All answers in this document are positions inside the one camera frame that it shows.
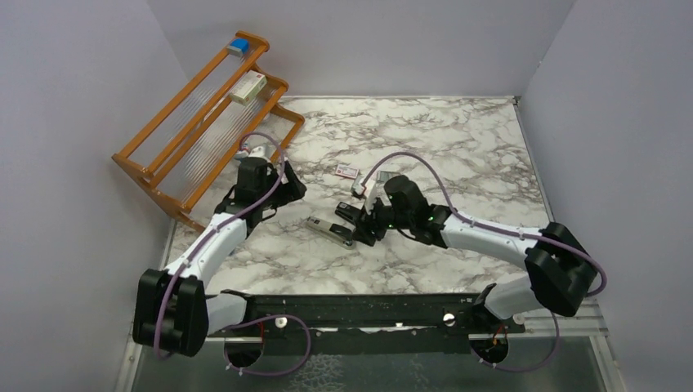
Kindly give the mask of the silver staple strip tray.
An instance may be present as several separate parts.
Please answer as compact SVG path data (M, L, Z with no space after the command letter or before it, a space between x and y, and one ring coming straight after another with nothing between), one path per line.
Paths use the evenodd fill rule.
M393 177L395 177L395 176L398 176L398 173L395 172L395 171L379 171L379 172L378 172L378 175L377 175L377 178L376 178L376 181L377 181L378 183L383 183L383 184L384 184L384 183L386 183L388 180L390 180L391 178L393 178Z

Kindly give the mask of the red white staple box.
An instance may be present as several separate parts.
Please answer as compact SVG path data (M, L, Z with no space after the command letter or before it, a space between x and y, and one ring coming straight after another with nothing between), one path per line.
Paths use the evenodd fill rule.
M356 179L360 174L360 170L355 167L350 167L344 164L338 164L334 174L342 178Z

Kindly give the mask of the black stapler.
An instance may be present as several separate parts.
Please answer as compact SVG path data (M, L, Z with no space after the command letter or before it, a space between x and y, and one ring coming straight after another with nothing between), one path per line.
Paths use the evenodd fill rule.
M361 209L347 203L339 203L335 207L334 213L351 225L357 225L360 219Z

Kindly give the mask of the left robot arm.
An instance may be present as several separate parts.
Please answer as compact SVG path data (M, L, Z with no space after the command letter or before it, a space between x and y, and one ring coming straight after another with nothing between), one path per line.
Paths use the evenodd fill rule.
M164 269L147 269L140 277L132 339L158 354L195 356L209 335L228 327L247 335L257 314L240 294L207 296L206 286L222 262L264 220L302 199L306 186L290 162L274 166L265 158L241 161L236 184L217 205L203 233Z

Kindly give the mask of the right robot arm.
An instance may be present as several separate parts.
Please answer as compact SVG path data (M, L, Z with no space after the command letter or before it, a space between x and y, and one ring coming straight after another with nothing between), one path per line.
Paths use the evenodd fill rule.
M509 283L488 285L474 300L472 323L482 332L492 332L504 320L531 310L572 317L597 277L597 267L562 224L523 229L475 220L452 207L429 203L404 175L384 183L355 180L351 192L364 202L351 219L356 241L373 246L389 230L408 231L415 242L473 251L525 271Z

